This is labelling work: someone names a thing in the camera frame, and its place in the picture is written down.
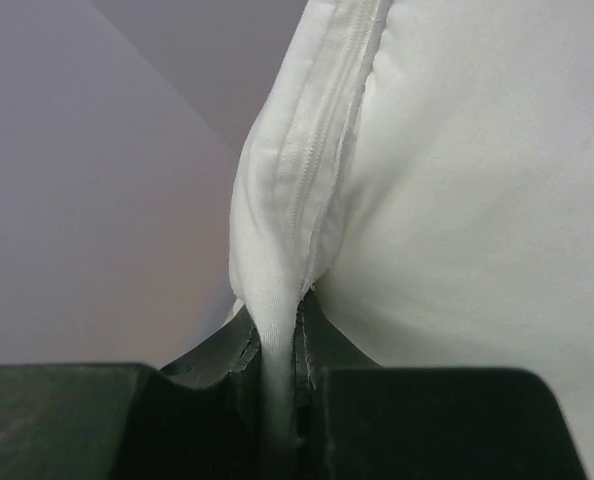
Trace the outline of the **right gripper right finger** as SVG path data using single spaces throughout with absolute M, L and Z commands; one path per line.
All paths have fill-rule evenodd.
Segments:
M 301 479 L 582 479 L 559 404 L 513 368 L 386 368 L 307 295 L 295 330 Z

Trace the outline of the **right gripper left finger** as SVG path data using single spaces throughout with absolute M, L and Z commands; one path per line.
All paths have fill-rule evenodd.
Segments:
M 0 366 L 0 479 L 253 479 L 260 357 L 241 311 L 160 369 Z

